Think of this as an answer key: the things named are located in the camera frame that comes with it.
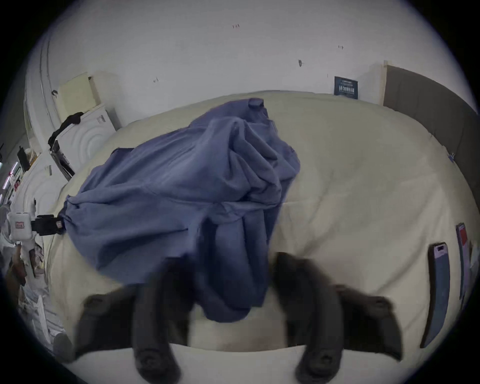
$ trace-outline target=mattress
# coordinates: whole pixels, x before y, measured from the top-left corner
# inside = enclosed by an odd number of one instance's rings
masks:
[[[431,355],[458,317],[461,265],[456,224],[465,223],[472,241],[479,241],[480,229],[472,192],[446,149],[420,123],[401,113],[341,96],[276,91],[174,109],[116,132],[65,186],[53,212],[60,211],[66,195],[75,195],[91,169],[103,164],[115,148],[139,145],[187,126],[212,107],[246,97],[264,99],[280,138],[295,149],[301,162],[272,235],[271,260],[280,251],[307,257],[334,283],[388,297],[402,329],[402,362],[344,351],[340,371],[331,382],[348,381],[351,375],[359,383],[401,382]],[[420,349],[429,308],[427,252],[429,244],[437,242],[446,242],[449,249],[448,310],[439,335]],[[67,235],[46,238],[44,243],[52,302],[73,337],[82,301],[120,285],[89,266]],[[192,316],[193,348],[178,346],[174,353],[181,367],[187,361],[197,364],[195,375],[208,376],[209,370],[201,366],[215,356],[222,361],[218,372],[235,361],[240,372],[244,364],[248,376],[247,371],[256,372],[249,365],[260,361],[258,354],[268,354],[266,359],[281,355],[286,363],[297,362],[301,354],[302,347],[272,351],[283,348],[284,329],[271,291],[262,308],[237,323],[210,322],[198,307]],[[210,351],[202,354],[201,349]],[[246,380],[228,377],[230,382]],[[280,382],[293,383],[293,374]]]

